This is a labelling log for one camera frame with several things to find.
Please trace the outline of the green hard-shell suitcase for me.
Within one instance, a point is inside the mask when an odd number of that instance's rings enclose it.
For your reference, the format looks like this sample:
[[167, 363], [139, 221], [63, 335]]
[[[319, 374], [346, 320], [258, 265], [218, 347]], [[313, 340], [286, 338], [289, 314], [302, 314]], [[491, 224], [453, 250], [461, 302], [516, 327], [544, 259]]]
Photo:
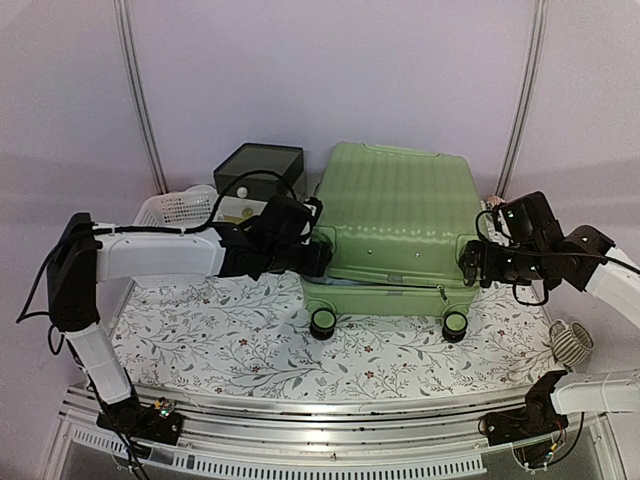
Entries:
[[440, 317], [446, 341], [464, 337], [479, 287], [465, 284], [459, 259], [481, 207], [466, 159], [340, 142], [315, 196], [313, 236], [332, 259], [301, 277], [314, 338], [331, 338], [343, 314]]

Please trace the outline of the drawer cabinet with dark top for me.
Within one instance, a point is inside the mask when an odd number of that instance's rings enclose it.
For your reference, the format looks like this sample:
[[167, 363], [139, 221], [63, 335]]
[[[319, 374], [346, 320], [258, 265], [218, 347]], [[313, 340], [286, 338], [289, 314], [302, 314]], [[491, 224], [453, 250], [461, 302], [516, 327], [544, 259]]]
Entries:
[[221, 194], [246, 172], [268, 170], [282, 179], [254, 174], [239, 180], [221, 201], [218, 218], [242, 221], [262, 212], [274, 195], [290, 195], [292, 188], [301, 200], [306, 191], [304, 150], [301, 147], [244, 143], [213, 171], [214, 186]]

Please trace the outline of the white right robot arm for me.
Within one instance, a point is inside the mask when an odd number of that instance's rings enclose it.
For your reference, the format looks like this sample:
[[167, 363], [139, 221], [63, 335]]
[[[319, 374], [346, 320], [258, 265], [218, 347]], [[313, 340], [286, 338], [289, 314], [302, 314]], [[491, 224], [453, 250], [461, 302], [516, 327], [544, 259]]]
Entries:
[[[540, 191], [494, 204], [485, 213], [508, 242], [502, 245], [480, 234], [467, 243], [459, 260], [466, 285], [486, 288], [501, 283], [518, 289], [539, 281], [549, 294], [567, 283], [631, 323], [639, 322], [639, 267], [607, 235], [589, 225], [564, 234]], [[549, 328], [549, 339], [561, 369], [544, 374], [529, 389], [523, 408], [483, 417], [490, 445], [562, 435], [569, 415], [575, 413], [638, 411], [637, 372], [595, 376], [574, 372], [595, 346], [584, 326], [556, 321]]]

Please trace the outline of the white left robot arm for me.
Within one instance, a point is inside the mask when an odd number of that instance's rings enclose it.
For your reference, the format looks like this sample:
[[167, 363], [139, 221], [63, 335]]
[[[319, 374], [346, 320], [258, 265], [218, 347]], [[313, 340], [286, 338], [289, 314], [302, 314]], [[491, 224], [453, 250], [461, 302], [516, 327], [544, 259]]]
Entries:
[[210, 216], [196, 226], [99, 224], [72, 215], [34, 278], [46, 284], [41, 315], [57, 330], [99, 404], [96, 424], [122, 441], [177, 445], [185, 418], [171, 400], [145, 406], [112, 341], [127, 286], [144, 276], [248, 277], [293, 271], [323, 274], [331, 248], [315, 240], [322, 202], [272, 197], [240, 223]]

